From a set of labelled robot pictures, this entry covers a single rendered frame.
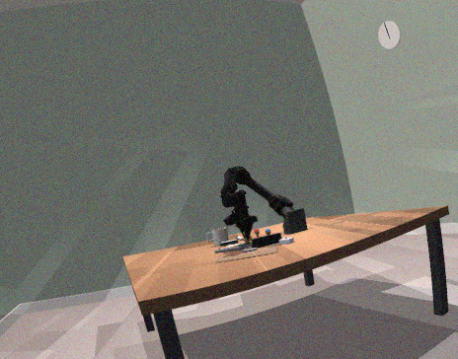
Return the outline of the grey cup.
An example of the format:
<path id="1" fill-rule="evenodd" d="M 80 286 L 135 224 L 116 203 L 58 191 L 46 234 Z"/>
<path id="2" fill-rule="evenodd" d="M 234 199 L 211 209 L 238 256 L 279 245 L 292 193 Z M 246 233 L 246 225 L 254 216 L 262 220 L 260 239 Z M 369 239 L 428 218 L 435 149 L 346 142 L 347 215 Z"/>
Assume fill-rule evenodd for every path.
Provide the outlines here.
<path id="1" fill-rule="evenodd" d="M 212 232 L 210 232 L 210 233 L 206 233 L 206 237 L 207 237 L 207 242 L 208 243 L 214 242 L 215 246 L 219 246 L 220 242 L 229 241 L 227 228 L 217 228 L 217 229 L 213 229 L 211 231 Z M 208 235 L 211 235 L 211 234 L 212 234 L 213 240 L 209 239 Z"/>

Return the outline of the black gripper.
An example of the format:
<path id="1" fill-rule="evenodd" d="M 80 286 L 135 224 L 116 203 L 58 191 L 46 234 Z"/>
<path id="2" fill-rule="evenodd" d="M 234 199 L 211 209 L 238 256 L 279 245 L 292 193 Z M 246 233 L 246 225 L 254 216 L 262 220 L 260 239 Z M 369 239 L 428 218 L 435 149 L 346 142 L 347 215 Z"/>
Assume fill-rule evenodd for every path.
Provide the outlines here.
<path id="1" fill-rule="evenodd" d="M 253 224 L 258 222 L 258 218 L 256 216 L 251 216 L 249 215 L 247 204 L 245 205 L 239 205 L 239 206 L 234 206 L 235 209 L 233 211 L 237 210 L 242 218 L 239 221 L 237 220 L 233 225 L 236 225 L 235 227 L 239 228 L 243 234 L 245 232 L 246 237 L 244 238 L 249 239 L 251 236 Z"/>

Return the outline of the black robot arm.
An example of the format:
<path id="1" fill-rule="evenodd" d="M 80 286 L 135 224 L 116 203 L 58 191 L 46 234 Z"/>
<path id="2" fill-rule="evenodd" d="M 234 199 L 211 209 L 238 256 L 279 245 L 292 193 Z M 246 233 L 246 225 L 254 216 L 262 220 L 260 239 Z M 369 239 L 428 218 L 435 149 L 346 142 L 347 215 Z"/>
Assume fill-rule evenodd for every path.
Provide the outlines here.
<path id="1" fill-rule="evenodd" d="M 257 194 L 266 199 L 269 202 L 271 209 L 278 215 L 283 216 L 284 219 L 287 211 L 294 210 L 294 203 L 292 203 L 286 197 L 270 192 L 268 189 L 252 179 L 249 172 L 246 171 L 244 167 L 240 166 L 229 168 L 224 174 L 224 185 L 220 191 L 222 194 L 220 197 L 222 198 L 223 206 L 226 208 L 247 204 L 245 197 L 247 192 L 243 189 L 235 192 L 238 188 L 235 182 L 238 184 L 245 184 Z M 232 211 L 232 214 L 223 221 L 226 226 L 231 226 L 233 223 L 235 223 L 237 220 L 239 221 L 240 219 L 242 220 L 239 212 L 235 210 L 235 213 Z"/>

